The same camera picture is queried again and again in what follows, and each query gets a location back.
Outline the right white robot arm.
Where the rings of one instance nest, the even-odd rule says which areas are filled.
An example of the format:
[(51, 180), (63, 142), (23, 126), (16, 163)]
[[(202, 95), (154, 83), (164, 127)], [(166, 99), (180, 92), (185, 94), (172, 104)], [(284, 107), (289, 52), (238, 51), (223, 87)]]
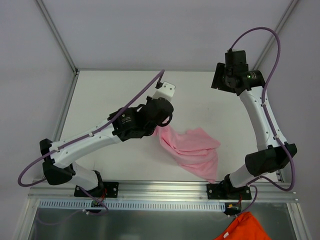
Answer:
[(212, 193), (218, 199), (244, 199), (249, 184), (266, 179), (267, 174), (283, 169), (297, 153), (276, 122), (267, 96), (267, 83), (259, 70), (250, 70), (244, 50), (229, 49), (225, 62), (216, 65), (211, 88), (236, 94), (251, 121), (257, 151), (244, 158), (244, 165), (227, 174)]

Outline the pink t shirt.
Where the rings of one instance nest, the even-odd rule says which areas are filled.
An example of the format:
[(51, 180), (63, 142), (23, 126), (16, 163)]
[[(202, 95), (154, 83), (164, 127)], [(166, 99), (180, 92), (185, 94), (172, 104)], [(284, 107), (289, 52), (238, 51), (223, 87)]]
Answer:
[(216, 181), (221, 143), (201, 127), (179, 133), (169, 125), (158, 126), (153, 135), (181, 168), (209, 183)]

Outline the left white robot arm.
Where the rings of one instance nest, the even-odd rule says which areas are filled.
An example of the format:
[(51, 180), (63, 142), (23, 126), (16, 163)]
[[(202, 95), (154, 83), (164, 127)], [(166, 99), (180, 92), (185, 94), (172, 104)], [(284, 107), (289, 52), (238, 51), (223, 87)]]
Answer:
[(67, 141), (40, 141), (44, 156), (44, 177), (52, 186), (75, 185), (74, 196), (87, 194), (98, 198), (105, 193), (105, 185), (97, 170), (88, 170), (77, 160), (101, 148), (151, 136), (156, 127), (166, 127), (172, 120), (174, 107), (164, 97), (147, 97), (145, 104), (122, 107), (107, 120)]

